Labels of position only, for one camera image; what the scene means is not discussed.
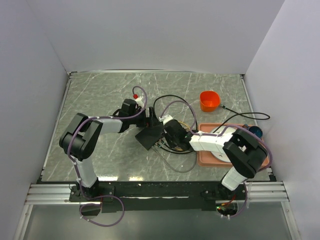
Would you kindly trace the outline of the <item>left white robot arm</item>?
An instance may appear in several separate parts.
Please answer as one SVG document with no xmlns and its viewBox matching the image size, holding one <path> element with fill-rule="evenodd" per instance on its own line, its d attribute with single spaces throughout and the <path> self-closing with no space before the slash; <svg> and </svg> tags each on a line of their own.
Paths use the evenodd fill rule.
<svg viewBox="0 0 320 240">
<path fill-rule="evenodd" d="M 163 124 L 157 119 L 154 108 L 145 108 L 143 97 L 136 96 L 125 99 L 111 116 L 89 117 L 77 113 L 60 137 L 59 146 L 70 157 L 76 171 L 77 189 L 87 201 L 94 201 L 100 194 L 91 160 L 99 136 L 123 133 L 132 125 L 141 129 L 135 138 L 147 150 L 162 136 Z"/>
</svg>

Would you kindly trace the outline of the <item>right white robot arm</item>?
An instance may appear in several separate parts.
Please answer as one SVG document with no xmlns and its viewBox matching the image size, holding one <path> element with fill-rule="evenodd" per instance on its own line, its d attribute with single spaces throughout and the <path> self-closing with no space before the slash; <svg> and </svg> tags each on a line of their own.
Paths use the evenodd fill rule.
<svg viewBox="0 0 320 240">
<path fill-rule="evenodd" d="M 218 187 L 223 199 L 230 199 L 236 194 L 236 188 L 247 179 L 252 179 L 260 171 L 267 157 L 268 148 L 263 141 L 249 130 L 229 124 L 221 133 L 186 131 L 170 115 L 160 118 L 164 132 L 169 140 L 179 148 L 196 152 L 215 152 L 225 155 L 232 164 Z"/>
</svg>

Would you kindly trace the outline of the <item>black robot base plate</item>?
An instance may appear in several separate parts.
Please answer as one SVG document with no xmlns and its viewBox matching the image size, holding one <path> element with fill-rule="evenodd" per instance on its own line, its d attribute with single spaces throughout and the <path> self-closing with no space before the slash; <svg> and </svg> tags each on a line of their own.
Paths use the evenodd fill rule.
<svg viewBox="0 0 320 240">
<path fill-rule="evenodd" d="M 101 181 L 93 190 L 71 188 L 71 203 L 101 204 L 103 213 L 117 211 L 215 211 L 217 201 L 244 200 L 244 185 L 231 191 L 219 181 Z"/>
</svg>

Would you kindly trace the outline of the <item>black network switch box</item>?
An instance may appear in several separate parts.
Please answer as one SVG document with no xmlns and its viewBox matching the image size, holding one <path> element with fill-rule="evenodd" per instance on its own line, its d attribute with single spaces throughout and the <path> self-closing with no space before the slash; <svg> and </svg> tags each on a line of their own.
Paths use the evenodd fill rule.
<svg viewBox="0 0 320 240">
<path fill-rule="evenodd" d="M 135 136 L 135 139 L 149 151 L 163 137 L 163 132 L 162 125 L 146 127 Z"/>
</svg>

